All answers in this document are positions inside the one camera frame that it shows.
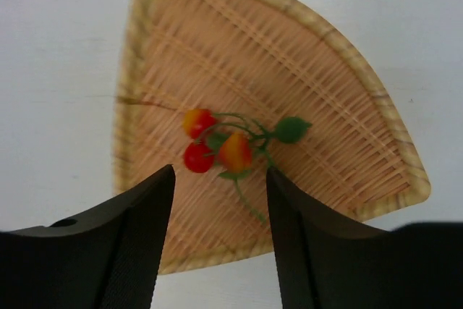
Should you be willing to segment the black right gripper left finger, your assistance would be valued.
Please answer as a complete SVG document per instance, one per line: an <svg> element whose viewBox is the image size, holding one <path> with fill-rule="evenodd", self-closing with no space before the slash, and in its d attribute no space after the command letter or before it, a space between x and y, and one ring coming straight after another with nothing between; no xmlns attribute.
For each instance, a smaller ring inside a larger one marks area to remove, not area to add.
<svg viewBox="0 0 463 309"><path fill-rule="evenodd" d="M149 308L174 198L165 166L51 226L1 233L3 308Z"/></svg>

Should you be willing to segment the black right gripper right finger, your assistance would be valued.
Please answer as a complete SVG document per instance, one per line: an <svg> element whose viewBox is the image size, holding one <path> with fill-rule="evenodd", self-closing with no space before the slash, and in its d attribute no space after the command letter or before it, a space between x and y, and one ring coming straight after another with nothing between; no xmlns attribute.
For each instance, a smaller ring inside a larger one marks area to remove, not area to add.
<svg viewBox="0 0 463 309"><path fill-rule="evenodd" d="M392 231L329 208L277 169L266 175L284 308L460 308L462 224Z"/></svg>

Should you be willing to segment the single red fake cherry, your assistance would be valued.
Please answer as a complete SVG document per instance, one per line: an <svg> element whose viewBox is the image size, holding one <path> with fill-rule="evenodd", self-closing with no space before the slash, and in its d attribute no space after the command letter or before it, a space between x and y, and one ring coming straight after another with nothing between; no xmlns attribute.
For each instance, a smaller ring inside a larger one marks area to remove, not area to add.
<svg viewBox="0 0 463 309"><path fill-rule="evenodd" d="M215 161L207 138L219 118L209 109L185 109L166 102L141 101L128 96L116 100L122 107L121 124L127 143L119 147L121 157L134 174L145 166L181 161L191 172L205 173Z"/></svg>

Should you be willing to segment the fake fruit sprig green leaves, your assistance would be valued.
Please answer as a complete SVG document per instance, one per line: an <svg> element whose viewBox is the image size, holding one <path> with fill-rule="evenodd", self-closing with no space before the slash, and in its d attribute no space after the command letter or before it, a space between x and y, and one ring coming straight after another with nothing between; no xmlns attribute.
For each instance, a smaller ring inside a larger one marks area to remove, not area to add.
<svg viewBox="0 0 463 309"><path fill-rule="evenodd" d="M300 117L284 117L270 130L258 120L247 118L243 114L213 114L219 118L219 123L213 127L207 144L214 150L213 166L224 169L218 177L233 183L245 207L264 224L266 217L250 204L239 186L239 181L252 172L252 162L257 156L263 156L267 165L275 165L268 152L271 141L296 144L303 139L312 124Z"/></svg>

